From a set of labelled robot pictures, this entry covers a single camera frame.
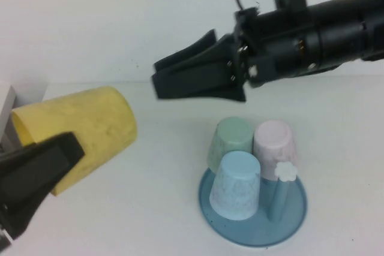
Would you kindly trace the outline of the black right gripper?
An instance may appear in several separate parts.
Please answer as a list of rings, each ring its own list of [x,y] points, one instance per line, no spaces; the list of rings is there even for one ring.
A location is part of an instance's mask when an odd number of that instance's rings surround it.
[[[319,67],[319,33],[308,9],[235,13],[240,60],[252,87],[304,76]],[[152,83],[161,100],[222,98],[244,103],[244,78],[233,34],[217,39],[211,29],[190,46],[154,64]]]

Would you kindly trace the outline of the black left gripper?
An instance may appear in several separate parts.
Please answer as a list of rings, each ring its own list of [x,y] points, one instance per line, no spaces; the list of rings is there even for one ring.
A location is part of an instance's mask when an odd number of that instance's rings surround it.
[[[40,204],[85,156],[73,132],[1,155],[1,244],[27,229]]]

